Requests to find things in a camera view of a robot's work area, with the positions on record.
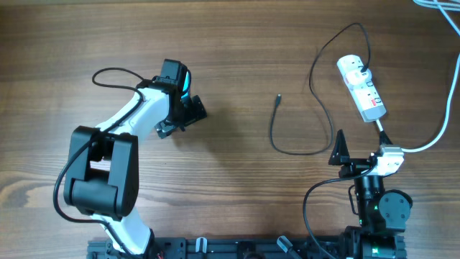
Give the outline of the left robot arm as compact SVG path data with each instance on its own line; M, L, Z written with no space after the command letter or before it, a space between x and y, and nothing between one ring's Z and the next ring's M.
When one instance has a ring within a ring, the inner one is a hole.
M77 127L68 161L53 190L56 212L69 222L99 224L107 240L90 241L88 258L167 258L170 244L156 241L135 204L139 193L139 146L156 132L164 139L206 118L190 93L191 72L166 59L160 75L140 78L134 95L95 127Z

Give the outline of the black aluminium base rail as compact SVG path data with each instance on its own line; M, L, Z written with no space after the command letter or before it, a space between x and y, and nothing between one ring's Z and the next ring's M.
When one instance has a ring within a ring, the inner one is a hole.
M245 259L245 258L392 258L406 259L404 238L360 237L355 234L294 238L288 245L275 239L197 239L155 238L153 248L144 254L127 255L115 248L112 241L91 241L88 258L164 258L164 259Z

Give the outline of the teal Galaxy smartphone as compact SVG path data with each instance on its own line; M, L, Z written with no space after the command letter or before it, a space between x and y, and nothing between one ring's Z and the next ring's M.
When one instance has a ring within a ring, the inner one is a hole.
M183 90L181 94L182 99L190 95L190 85L191 85L191 74L190 74L190 71L187 71L185 74L185 80L184 80Z

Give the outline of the white USB charger plug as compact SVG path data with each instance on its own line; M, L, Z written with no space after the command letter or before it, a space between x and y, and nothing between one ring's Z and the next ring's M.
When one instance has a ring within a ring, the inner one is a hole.
M369 69L362 72L360 68L345 73L344 81L348 86L358 86L372 77Z

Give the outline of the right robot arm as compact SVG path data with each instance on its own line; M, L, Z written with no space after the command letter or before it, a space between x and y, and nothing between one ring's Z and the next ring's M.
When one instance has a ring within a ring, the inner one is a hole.
M412 198L403 191L384 187L384 178L398 172L404 162L402 149L380 135L378 150L368 158L352 158L344 132L336 134L329 165L339 165L339 179L353 181L352 212L359 226L348 226L339 235L338 258L406 258L406 222L413 207Z

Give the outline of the white power strip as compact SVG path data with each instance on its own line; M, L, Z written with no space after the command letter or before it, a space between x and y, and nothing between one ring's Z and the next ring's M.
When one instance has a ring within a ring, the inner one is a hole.
M337 61L337 67L344 80L346 72L357 68L362 70L364 64L359 56L346 55ZM387 110L372 82L372 77L358 86L348 86L346 83L345 85L364 122L375 122L386 114Z

